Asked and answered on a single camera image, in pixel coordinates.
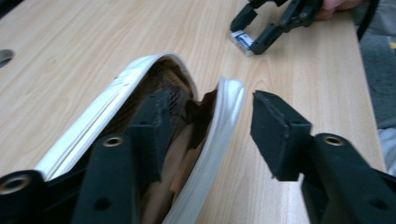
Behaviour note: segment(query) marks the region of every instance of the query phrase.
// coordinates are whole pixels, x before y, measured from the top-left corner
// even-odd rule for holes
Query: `hand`
[[[318,21],[325,21],[332,18],[335,11],[348,10],[358,6],[363,0],[323,0],[323,6],[317,15]]]

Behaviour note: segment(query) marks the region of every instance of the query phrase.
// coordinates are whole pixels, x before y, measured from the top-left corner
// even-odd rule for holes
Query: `light wood surface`
[[[282,35],[263,55],[232,42],[245,0],[26,0],[0,20],[0,175],[33,168],[134,59],[171,50],[190,68],[199,98],[219,76],[247,89],[233,140],[198,223],[307,223],[299,183],[278,183],[249,137],[252,94],[278,94],[383,169],[355,28],[347,13]],[[256,37],[281,9],[266,4],[246,29]]]

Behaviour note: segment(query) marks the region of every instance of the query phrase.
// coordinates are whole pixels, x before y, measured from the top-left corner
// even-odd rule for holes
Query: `wooden table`
[[[247,96],[198,223],[306,223],[299,183],[278,183],[249,137],[252,94],[281,96],[313,133],[349,139],[383,169],[355,28],[347,13],[282,35],[246,57],[230,39],[246,0],[25,0],[0,20],[0,175],[33,168],[111,80],[134,59],[166,50],[190,68],[199,98],[219,76],[241,79]],[[266,4],[251,36],[284,8]]]

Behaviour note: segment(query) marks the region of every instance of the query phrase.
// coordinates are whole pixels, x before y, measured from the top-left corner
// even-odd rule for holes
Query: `gray floor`
[[[366,33],[361,56],[378,128],[396,127],[396,38]]]

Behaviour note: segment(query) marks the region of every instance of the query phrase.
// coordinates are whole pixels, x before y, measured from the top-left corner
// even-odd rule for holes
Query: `screw hole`
[[[0,68],[6,66],[9,62],[11,62],[14,57],[14,52],[10,49],[1,49],[0,50]]]
[[[105,147],[116,147],[122,143],[122,138],[120,137],[111,137],[107,138],[107,140],[103,143]]]
[[[340,147],[340,146],[344,145],[344,141],[343,140],[341,140],[341,139],[339,139],[337,137],[334,137],[334,136],[326,136],[326,137],[324,137],[324,142],[329,144],[329,145],[336,146],[336,147]]]
[[[0,195],[6,195],[17,192],[26,187],[30,182],[28,175],[14,176],[0,185]]]
[[[100,198],[93,204],[93,208],[99,212],[107,210],[110,206],[111,201],[107,198]]]

